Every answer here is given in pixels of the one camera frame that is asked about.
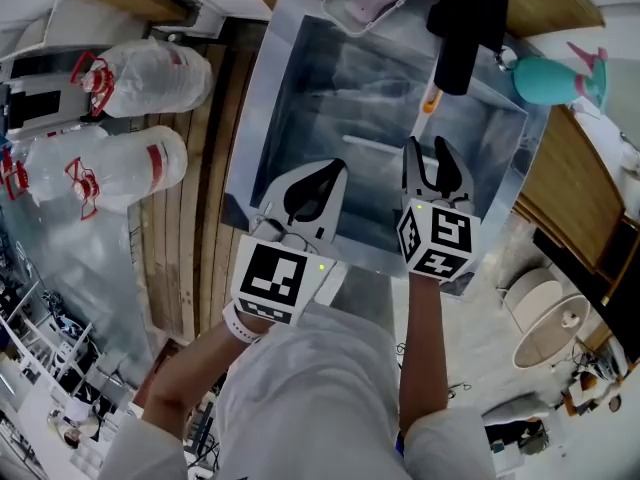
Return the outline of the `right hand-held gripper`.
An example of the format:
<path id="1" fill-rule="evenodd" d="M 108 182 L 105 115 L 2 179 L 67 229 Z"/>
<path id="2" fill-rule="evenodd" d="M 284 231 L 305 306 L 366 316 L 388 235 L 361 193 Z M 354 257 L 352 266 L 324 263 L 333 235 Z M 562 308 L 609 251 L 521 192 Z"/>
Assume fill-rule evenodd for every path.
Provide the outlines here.
<path id="1" fill-rule="evenodd" d="M 474 214 L 474 181 L 463 158 L 441 136 L 434 146 L 436 186 L 427 180 L 414 136 L 403 149 L 403 211 L 396 233 L 410 273 L 451 282 L 476 257 L 481 219 Z"/>

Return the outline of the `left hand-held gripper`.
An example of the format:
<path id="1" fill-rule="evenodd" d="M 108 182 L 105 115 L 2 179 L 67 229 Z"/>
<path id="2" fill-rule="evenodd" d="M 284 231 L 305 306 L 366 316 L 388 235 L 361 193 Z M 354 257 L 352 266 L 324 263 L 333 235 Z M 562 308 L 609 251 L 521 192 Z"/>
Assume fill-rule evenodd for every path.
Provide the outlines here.
<path id="1" fill-rule="evenodd" d="M 328 159 L 301 165 L 269 185 L 261 213 L 287 234 L 281 242 L 241 237 L 231 286 L 238 311 L 297 324 L 337 263 L 333 241 L 348 178 L 343 160 Z"/>

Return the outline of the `white and orange spatula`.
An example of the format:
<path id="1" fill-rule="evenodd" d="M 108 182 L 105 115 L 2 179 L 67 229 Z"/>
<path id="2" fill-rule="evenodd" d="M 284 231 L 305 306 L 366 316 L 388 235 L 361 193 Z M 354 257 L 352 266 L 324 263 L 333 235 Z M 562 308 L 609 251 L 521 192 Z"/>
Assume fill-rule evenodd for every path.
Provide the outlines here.
<path id="1" fill-rule="evenodd" d="M 425 90 L 424 97 L 420 104 L 418 115 L 416 117 L 416 120 L 411 130 L 411 136 L 414 137 L 415 139 L 421 138 L 422 133 L 424 132 L 429 119 L 431 118 L 431 116 L 436 111 L 439 105 L 441 95 L 442 95 L 442 91 L 439 88 L 437 88 L 435 85 L 429 85 L 428 88 Z M 402 153 L 401 148 L 387 145 L 382 142 L 365 139 L 358 136 L 344 135 L 342 139 L 347 144 L 369 148 L 375 151 L 384 152 L 386 154 L 399 156 Z"/>

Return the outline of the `person's left forearm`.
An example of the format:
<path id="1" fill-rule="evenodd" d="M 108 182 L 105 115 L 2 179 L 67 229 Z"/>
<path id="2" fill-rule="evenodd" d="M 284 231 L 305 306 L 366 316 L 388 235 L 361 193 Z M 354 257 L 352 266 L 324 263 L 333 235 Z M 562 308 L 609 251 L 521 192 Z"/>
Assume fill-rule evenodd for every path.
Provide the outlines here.
<path id="1" fill-rule="evenodd" d="M 248 347 L 224 322 L 201 334 L 159 369 L 142 420 L 183 438 L 191 410 Z"/>

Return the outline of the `person's right forearm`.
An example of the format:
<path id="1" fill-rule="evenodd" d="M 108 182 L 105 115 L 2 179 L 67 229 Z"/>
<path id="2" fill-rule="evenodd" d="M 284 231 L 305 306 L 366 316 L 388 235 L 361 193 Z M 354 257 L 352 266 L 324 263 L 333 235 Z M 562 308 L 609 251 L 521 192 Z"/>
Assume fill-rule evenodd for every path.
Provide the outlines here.
<path id="1" fill-rule="evenodd" d="M 448 379 L 439 283 L 409 275 L 408 324 L 400 375 L 399 424 L 407 434 L 420 418 L 447 408 Z"/>

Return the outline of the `wooden pallet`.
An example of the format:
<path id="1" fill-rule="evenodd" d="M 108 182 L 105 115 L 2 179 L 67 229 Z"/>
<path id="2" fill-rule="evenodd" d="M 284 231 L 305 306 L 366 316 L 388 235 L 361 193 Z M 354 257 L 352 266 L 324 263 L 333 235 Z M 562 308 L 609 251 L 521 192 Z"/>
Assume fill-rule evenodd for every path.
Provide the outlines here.
<path id="1" fill-rule="evenodd" d="M 199 47 L 214 85 L 196 109 L 151 114 L 142 125 L 177 132 L 188 152 L 183 180 L 131 206 L 132 264 L 153 350 L 172 338 L 186 344 L 220 321 L 230 300 L 241 232 L 222 221 L 226 180 L 256 54 Z"/>

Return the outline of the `stainless steel sink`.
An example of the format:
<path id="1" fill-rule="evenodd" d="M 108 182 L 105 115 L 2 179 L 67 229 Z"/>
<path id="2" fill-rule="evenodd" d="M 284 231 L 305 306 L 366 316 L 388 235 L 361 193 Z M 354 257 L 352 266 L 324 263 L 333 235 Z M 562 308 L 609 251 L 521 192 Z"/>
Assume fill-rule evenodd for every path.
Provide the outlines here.
<path id="1" fill-rule="evenodd" d="M 318 160 L 339 158 L 348 183 L 334 245 L 350 264 L 401 277 L 396 235 L 402 149 L 416 120 L 439 41 L 426 28 L 437 0 L 407 0 L 360 37 L 345 34 L 319 0 L 277 0 L 236 132 L 222 210 L 246 229 L 269 184 Z M 420 143 L 436 137 L 461 155 L 481 219 L 474 263 L 444 286 L 467 297 L 496 257 L 501 230 L 548 120 L 525 102 L 493 53 L 480 49 L 468 91 L 444 95 Z"/>

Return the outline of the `black faucet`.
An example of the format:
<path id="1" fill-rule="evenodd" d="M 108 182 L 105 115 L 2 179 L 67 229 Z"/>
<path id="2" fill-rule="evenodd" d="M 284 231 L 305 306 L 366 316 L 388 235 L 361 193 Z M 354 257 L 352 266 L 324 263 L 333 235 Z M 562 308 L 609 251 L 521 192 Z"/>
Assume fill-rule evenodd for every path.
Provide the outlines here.
<path id="1" fill-rule="evenodd" d="M 478 49 L 501 51 L 509 0 L 440 0 L 427 18 L 427 30 L 442 39 L 434 83 L 443 92 L 467 93 Z"/>

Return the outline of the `wooden cart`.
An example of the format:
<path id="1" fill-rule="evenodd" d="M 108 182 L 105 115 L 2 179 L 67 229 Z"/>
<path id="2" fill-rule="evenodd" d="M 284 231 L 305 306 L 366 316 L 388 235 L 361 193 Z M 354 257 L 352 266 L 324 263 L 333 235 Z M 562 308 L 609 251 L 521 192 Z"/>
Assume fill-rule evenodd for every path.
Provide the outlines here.
<path id="1" fill-rule="evenodd" d="M 600 155 L 565 106 L 551 108 L 514 211 L 578 261 L 613 301 L 640 253 L 640 221 L 623 199 Z"/>

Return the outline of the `white wristwatch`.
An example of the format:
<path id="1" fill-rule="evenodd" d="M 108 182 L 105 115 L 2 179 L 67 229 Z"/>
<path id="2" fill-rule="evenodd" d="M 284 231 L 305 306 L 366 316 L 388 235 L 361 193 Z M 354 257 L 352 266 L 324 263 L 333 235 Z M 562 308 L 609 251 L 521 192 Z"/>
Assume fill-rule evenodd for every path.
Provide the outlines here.
<path id="1" fill-rule="evenodd" d="M 256 333 L 250 330 L 240 320 L 233 302 L 230 302 L 224 307 L 223 320 L 231 334 L 243 343 L 252 344 L 262 336 L 261 333 Z"/>

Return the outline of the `teal spray bottle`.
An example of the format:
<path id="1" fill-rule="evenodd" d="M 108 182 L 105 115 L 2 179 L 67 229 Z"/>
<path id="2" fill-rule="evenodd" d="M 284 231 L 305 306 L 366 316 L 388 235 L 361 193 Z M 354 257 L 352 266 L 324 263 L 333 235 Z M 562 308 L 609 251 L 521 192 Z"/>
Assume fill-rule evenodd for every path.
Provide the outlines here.
<path id="1" fill-rule="evenodd" d="M 569 104 L 586 98 L 603 111 L 609 96 L 608 52 L 599 47 L 589 53 L 572 42 L 568 47 L 589 70 L 583 74 L 547 57 L 524 57 L 511 67 L 512 80 L 522 99 L 536 105 Z"/>

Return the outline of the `person's white shirt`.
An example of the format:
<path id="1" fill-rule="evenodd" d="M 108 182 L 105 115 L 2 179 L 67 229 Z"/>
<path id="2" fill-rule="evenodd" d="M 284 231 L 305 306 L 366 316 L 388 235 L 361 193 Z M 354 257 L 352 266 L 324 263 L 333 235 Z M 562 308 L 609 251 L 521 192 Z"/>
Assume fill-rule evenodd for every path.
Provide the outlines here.
<path id="1" fill-rule="evenodd" d="M 320 305 L 294 327 L 238 316 L 262 336 L 217 381 L 218 480 L 496 480 L 475 410 L 400 431 L 404 353 L 380 326 Z M 98 480 L 187 480 L 183 439 L 126 418 Z"/>

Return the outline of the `white round lamp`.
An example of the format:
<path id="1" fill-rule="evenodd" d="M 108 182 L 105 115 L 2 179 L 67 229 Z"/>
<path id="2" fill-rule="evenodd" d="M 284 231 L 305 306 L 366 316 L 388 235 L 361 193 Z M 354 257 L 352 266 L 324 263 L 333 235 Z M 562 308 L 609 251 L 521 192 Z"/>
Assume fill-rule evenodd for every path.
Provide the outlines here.
<path id="1" fill-rule="evenodd" d="M 590 316 L 587 298 L 566 295 L 547 268 L 532 269 L 501 291 L 502 304 L 519 335 L 512 364 L 527 370 L 549 363 L 574 342 Z"/>

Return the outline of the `clear plastic container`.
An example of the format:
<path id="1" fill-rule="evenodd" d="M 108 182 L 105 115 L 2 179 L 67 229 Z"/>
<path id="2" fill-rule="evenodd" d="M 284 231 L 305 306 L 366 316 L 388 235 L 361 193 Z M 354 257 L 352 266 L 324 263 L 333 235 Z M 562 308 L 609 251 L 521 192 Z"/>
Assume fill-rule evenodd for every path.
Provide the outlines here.
<path id="1" fill-rule="evenodd" d="M 395 4 L 386 7 L 373 22 L 364 24 L 355 20 L 346 11 L 345 4 L 347 1 L 348 0 L 324 0 L 321 7 L 325 15 L 345 34 L 351 37 L 363 36 L 407 2 L 407 0 L 398 0 Z"/>

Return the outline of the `white foam packaging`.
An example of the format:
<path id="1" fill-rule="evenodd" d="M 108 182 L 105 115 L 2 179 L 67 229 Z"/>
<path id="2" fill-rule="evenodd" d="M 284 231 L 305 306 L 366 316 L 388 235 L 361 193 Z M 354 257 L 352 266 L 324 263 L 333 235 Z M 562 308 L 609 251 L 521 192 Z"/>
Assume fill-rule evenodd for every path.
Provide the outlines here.
<path id="1" fill-rule="evenodd" d="M 169 34 L 215 37 L 224 22 L 210 0 L 179 0 L 192 7 L 188 21 L 156 24 L 96 0 L 0 0 L 0 62 L 50 49 L 119 44 L 155 27 Z"/>

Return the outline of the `white shelf rack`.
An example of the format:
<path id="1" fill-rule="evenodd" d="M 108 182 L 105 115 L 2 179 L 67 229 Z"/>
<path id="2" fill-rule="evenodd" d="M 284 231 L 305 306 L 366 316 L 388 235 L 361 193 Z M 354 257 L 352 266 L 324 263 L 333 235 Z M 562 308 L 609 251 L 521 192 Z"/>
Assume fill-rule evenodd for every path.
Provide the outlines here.
<path id="1" fill-rule="evenodd" d="M 77 339 L 54 329 L 51 317 L 34 323 L 21 314 L 18 324 L 18 329 L 14 329 L 10 321 L 0 315 L 0 329 L 7 332 L 17 347 L 21 368 L 34 371 L 51 388 L 76 394 L 95 363 L 92 360 L 87 367 L 80 365 L 80 361 L 92 350 L 93 323 L 88 323 Z"/>

